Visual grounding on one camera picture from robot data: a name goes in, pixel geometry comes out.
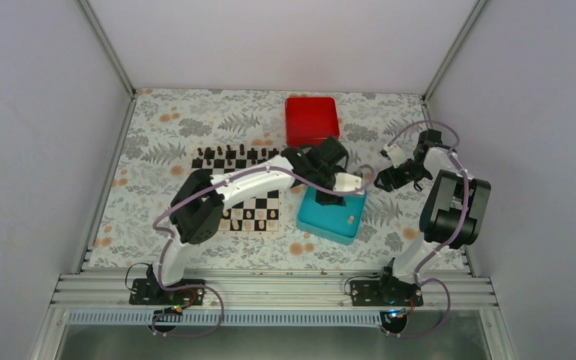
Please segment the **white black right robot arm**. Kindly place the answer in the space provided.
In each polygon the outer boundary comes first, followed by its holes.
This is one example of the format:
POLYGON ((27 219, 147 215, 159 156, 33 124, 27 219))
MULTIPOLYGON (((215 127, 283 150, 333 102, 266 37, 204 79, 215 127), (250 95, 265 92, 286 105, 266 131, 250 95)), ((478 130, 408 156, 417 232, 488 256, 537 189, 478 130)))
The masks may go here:
POLYGON ((433 182, 419 218, 421 237, 382 268, 376 285, 377 298, 384 305, 410 303, 420 296, 423 272, 450 250, 478 238, 491 184, 464 168, 455 148, 443 143, 438 130, 419 134, 412 157, 393 142, 382 155, 392 165, 378 173, 379 189, 392 192, 408 184, 417 186, 422 179, 433 182))

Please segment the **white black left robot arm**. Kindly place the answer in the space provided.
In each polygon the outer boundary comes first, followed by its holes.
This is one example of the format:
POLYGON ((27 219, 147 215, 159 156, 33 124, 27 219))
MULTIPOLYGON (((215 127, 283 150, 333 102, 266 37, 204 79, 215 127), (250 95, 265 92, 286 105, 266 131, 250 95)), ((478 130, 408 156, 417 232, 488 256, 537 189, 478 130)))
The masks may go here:
POLYGON ((153 230, 166 233, 167 243, 146 271, 146 289, 140 295, 161 304, 172 302, 190 284, 184 279, 188 248, 212 238, 222 213, 238 204, 273 191, 299 185, 315 188, 324 206, 340 205, 344 195, 357 194, 359 186, 344 189, 354 180, 341 160, 349 152, 333 136, 318 145, 274 150, 265 160, 248 156, 244 166, 231 172, 195 169, 173 197, 169 208, 155 218, 153 230))

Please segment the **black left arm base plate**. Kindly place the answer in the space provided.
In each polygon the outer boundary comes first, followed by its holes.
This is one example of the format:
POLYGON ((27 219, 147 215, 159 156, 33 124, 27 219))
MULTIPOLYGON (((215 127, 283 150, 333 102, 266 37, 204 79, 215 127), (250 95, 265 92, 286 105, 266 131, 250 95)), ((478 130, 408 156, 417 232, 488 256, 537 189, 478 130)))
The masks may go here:
POLYGON ((160 288, 156 280, 135 279, 132 285, 129 303, 131 305, 159 305, 165 307, 189 305, 200 306, 203 304, 204 292, 199 285, 205 285, 201 279, 182 279, 172 287, 190 286, 190 289, 176 290, 175 292, 165 291, 160 288))

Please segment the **teal square tray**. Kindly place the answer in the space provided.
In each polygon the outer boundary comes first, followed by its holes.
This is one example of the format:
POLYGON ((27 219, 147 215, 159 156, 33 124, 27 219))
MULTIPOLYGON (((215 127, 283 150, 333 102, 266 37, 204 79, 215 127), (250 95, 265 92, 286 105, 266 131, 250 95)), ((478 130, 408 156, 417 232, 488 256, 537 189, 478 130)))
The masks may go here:
POLYGON ((319 205, 315 196, 316 190, 308 187, 296 215, 296 227, 340 245, 351 245, 359 234, 367 196, 345 196, 345 206, 319 205), (355 217, 353 224, 348 224, 350 215, 355 217))

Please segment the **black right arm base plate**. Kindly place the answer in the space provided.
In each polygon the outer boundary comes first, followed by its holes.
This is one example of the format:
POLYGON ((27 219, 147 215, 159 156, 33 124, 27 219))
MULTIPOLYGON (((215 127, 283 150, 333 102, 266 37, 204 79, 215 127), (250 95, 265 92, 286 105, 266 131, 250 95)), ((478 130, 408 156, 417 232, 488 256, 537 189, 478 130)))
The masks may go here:
POLYGON ((349 294, 354 307, 420 307, 424 299, 420 288, 394 278, 387 283, 379 280, 351 280, 349 294))

